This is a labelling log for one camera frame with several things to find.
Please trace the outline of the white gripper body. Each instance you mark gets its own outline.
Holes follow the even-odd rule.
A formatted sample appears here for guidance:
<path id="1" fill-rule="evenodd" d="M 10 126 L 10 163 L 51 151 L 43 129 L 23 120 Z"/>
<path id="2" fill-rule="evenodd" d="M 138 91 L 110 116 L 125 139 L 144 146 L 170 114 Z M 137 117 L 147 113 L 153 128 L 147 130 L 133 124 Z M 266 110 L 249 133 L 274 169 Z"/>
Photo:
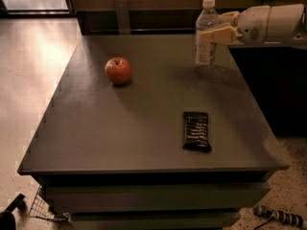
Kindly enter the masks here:
<path id="1" fill-rule="evenodd" d="M 249 45 L 263 44 L 270 11 L 270 6 L 251 7 L 242 11 L 237 21 L 238 39 Z"/>

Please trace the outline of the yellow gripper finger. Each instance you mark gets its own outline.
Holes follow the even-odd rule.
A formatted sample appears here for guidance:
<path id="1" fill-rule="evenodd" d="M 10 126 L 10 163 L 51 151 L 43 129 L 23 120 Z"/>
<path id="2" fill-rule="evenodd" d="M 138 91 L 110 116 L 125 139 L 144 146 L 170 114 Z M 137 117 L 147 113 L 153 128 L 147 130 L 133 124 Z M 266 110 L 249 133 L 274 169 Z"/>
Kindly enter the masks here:
<path id="1" fill-rule="evenodd" d="M 201 42 L 205 43 L 230 44 L 235 41 L 236 38 L 236 29 L 229 25 L 205 30 L 201 33 Z"/>
<path id="2" fill-rule="evenodd" d="M 230 26 L 236 26 L 238 23 L 240 13 L 238 11 L 229 11 L 219 15 L 219 22 L 221 24 L 226 23 Z"/>

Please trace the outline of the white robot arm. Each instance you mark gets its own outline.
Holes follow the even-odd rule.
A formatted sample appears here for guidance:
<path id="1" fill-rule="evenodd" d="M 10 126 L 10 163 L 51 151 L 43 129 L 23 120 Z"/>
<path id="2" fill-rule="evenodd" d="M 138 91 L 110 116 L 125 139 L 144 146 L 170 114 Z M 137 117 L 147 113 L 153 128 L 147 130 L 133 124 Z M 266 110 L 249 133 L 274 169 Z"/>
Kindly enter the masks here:
<path id="1" fill-rule="evenodd" d="M 303 4 L 256 6 L 218 16 L 219 23 L 199 32 L 203 43 L 305 47 L 306 11 Z"/>

